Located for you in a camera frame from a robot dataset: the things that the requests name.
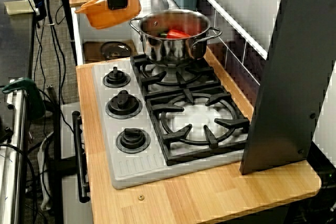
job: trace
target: cast iron grate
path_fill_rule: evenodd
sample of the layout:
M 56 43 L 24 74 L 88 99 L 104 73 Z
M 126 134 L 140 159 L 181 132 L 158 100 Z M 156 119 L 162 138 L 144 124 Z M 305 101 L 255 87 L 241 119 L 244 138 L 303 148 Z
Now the cast iron grate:
M 188 138 L 188 135 L 193 128 L 192 124 L 185 122 L 185 124 L 188 125 L 178 131 L 174 131 L 169 127 L 167 124 L 167 113 L 184 111 L 184 107 L 176 105 L 176 103 L 183 101 L 188 103 L 189 106 L 193 106 L 195 104 L 195 100 L 199 98 L 206 99 L 204 106 L 216 104 L 217 106 L 223 107 L 223 109 L 230 112 L 232 119 L 216 118 L 214 120 L 216 124 L 227 129 L 225 134 L 216 137 L 205 124 L 203 126 L 205 135 L 204 140 L 194 141 Z M 239 132 L 241 132 L 241 134 L 247 133 L 249 129 L 249 120 L 241 114 L 231 99 L 231 94 L 228 93 L 222 86 L 195 91 L 184 89 L 180 93 L 174 95 L 148 99 L 146 106 L 150 113 L 150 118 L 154 125 L 155 132 L 158 136 L 164 158 L 169 166 L 200 158 L 243 150 L 245 147 L 246 139 L 233 143 L 225 142 L 225 140 L 228 139 L 234 132 L 238 135 Z M 196 151 L 172 155 L 170 150 L 172 144 L 174 143 L 203 146 L 203 148 Z
M 194 91 L 220 85 L 220 80 L 214 69 L 203 58 L 194 61 L 187 67 L 177 68 L 176 71 L 166 68 L 154 75 L 146 71 L 146 67 L 155 66 L 146 55 L 132 56 L 131 65 L 145 100 L 175 94 L 184 89 Z M 176 81 L 164 81 L 168 71 L 174 72 Z M 181 72 L 186 73 L 189 78 L 186 78 Z

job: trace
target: red vegetable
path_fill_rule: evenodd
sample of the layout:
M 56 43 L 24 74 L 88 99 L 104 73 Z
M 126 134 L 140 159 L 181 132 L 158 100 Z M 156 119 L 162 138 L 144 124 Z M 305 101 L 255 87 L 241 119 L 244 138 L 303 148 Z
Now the red vegetable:
M 188 37 L 190 37 L 189 34 L 186 34 L 178 30 L 170 30 L 167 33 L 167 39 L 183 39 L 183 38 L 188 38 Z

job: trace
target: floor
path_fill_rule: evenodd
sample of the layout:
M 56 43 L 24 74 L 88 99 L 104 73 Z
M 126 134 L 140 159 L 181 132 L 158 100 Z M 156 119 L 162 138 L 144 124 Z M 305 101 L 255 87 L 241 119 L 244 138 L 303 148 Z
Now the floor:
M 63 22 L 60 25 L 57 25 L 55 22 L 55 14 L 57 9 L 61 6 L 61 1 L 60 0 L 50 0 L 50 10 L 51 10 L 51 16 L 53 18 L 53 21 L 55 23 L 55 29 L 57 32 L 57 36 L 59 39 L 59 43 L 61 46 L 61 49 L 65 55 L 65 62 L 66 62 L 66 78 L 65 78 L 65 82 L 64 82 L 64 86 L 62 89 L 62 93 L 63 93 L 63 98 L 65 101 L 65 104 L 67 103 L 73 103 L 73 102 L 77 102 L 79 101 L 78 98 L 78 89 L 77 89 L 77 80 L 76 80 L 76 71 L 75 71 L 75 62 L 73 59 L 73 55 L 72 55 L 72 50 L 71 50 L 71 44 L 70 44 L 70 36 L 69 36 L 69 32 L 68 32 L 68 27 L 67 27 L 67 23 L 66 20 L 64 19 Z M 57 15 L 57 21 L 60 22 L 62 20 L 62 18 L 64 17 L 64 11 L 63 8 L 61 8 L 58 12 Z M 41 37 L 41 32 L 42 32 L 42 28 L 37 29 L 37 34 L 38 37 Z M 57 61 L 57 57 L 56 57 L 56 53 L 55 53 L 55 49 L 54 49 L 54 44 L 53 44 L 53 40 L 51 37 L 51 31 L 50 31 L 50 27 L 46 26 L 44 28 L 44 33 L 43 33 L 43 38 L 41 41 L 42 47 L 43 47 L 43 51 L 42 51 L 42 55 L 41 55 L 41 64 L 43 67 L 43 72 L 45 74 L 46 77 L 46 82 L 45 82 L 45 87 L 47 85 L 53 85 L 55 87 L 55 91 L 56 94 L 58 94 L 58 85 L 59 85 L 59 69 L 58 69 L 58 61 Z M 35 72 L 35 82 L 37 84 L 37 86 L 40 89 L 44 88 L 44 78 L 42 75 L 42 71 L 41 71 L 41 67 L 40 67 L 40 62 L 38 59 L 38 64 L 36 67 L 36 71 L 34 71 L 35 69 L 35 62 L 37 59 L 37 53 L 38 53 L 38 48 L 39 48 L 39 43 L 36 39 L 35 36 L 35 46 L 34 46 L 34 65 L 33 65 L 33 74 Z M 61 76 L 63 75 L 63 65 L 62 65 L 62 57 L 61 54 L 58 52 L 59 57 L 60 57 L 60 64 L 61 64 Z M 33 134 L 34 136 L 34 142 L 29 144 L 29 148 L 33 147 L 34 145 L 36 145 L 37 143 L 43 141 L 43 139 L 45 138 L 45 134 L 49 134 L 52 130 L 53 130 L 53 121 L 50 118 L 49 113 L 46 114 L 46 120 L 44 118 L 35 121 L 32 123 L 31 127 L 30 127 L 30 132 Z M 38 163 L 37 163 L 37 152 L 38 152 L 38 148 L 35 149 L 34 151 L 32 151 L 29 155 L 29 159 L 32 161 L 33 167 L 34 167 L 34 171 L 35 171 L 35 175 L 38 174 Z M 52 157 L 53 155 L 53 148 L 52 148 L 52 144 L 50 145 L 49 148 L 49 153 L 50 153 L 50 157 Z M 32 201 L 32 197 L 31 197 L 31 193 L 29 193 L 29 191 L 31 190 L 31 188 L 29 187 L 30 183 L 29 180 L 31 179 L 31 175 L 30 172 L 27 173 L 27 190 L 28 193 L 26 194 L 26 208 L 25 208 L 25 223 L 32 223 L 32 211 L 29 207 L 31 207 L 33 205 L 33 201 Z M 41 184 L 38 181 L 38 205 L 40 207 L 40 204 L 42 202 L 42 193 L 41 193 Z M 49 224 L 55 223 L 54 221 L 54 217 L 53 217 L 53 213 L 49 212 L 49 211 L 41 211 L 40 212 L 47 218 L 47 221 Z M 36 220 L 36 224 L 40 224 L 40 223 L 45 223 L 44 219 L 41 215 L 38 215 L 37 220 Z

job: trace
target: pot rim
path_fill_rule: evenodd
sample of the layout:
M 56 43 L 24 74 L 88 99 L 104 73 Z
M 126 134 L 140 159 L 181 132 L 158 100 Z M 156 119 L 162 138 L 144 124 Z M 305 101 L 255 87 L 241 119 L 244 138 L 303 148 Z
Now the pot rim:
M 155 15 L 160 15 L 160 14 L 166 14 L 166 13 L 179 13 L 179 14 L 183 14 L 183 13 L 192 13 L 192 14 L 195 14 L 203 19 L 205 19 L 205 21 L 208 23 L 206 29 L 199 33 L 199 34 L 196 34 L 194 36 L 190 36 L 190 37 L 187 37 L 187 38 L 178 38 L 178 39 L 167 39 L 167 38 L 160 38 L 160 37 L 155 37 L 155 36 L 152 36 L 152 35 L 149 35 L 147 33 L 145 33 L 141 27 L 142 27 L 142 23 L 146 20 L 146 19 L 149 19 L 149 18 L 152 18 L 153 16 Z M 146 16 L 144 16 L 143 18 L 140 19 L 139 21 L 139 24 L 138 24 L 138 29 L 139 31 L 142 33 L 142 35 L 146 35 L 147 37 L 150 37 L 150 38 L 153 38 L 153 39 L 159 39 L 159 40 L 168 40 L 168 41 L 174 41 L 174 40 L 187 40 L 187 39 L 195 39 L 196 37 L 198 37 L 199 35 L 202 35 L 206 32 L 208 32 L 209 28 L 211 27 L 210 25 L 210 20 L 208 19 L 208 17 L 206 17 L 205 15 L 203 15 L 202 13 L 199 13 L 199 12 L 194 12 L 192 10 L 184 10 L 184 9 L 173 9 L 173 10 L 162 10 L 162 11 L 159 11 L 159 12 L 155 12 L 155 13 L 150 13 Z

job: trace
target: stainless steel pot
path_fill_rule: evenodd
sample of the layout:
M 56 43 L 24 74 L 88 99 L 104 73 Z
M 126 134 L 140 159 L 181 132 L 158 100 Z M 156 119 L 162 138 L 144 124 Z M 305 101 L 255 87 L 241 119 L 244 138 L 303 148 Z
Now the stainless steel pot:
M 132 22 L 139 20 L 138 28 Z M 133 18 L 130 26 L 140 35 L 143 51 L 157 65 L 176 67 L 189 64 L 202 58 L 206 52 L 209 39 L 222 34 L 218 28 L 210 26 L 210 20 L 191 10 L 164 10 L 151 13 L 144 18 Z M 167 39 L 160 36 L 172 29 L 190 35 L 185 39 Z M 217 33 L 208 36 L 208 31 Z

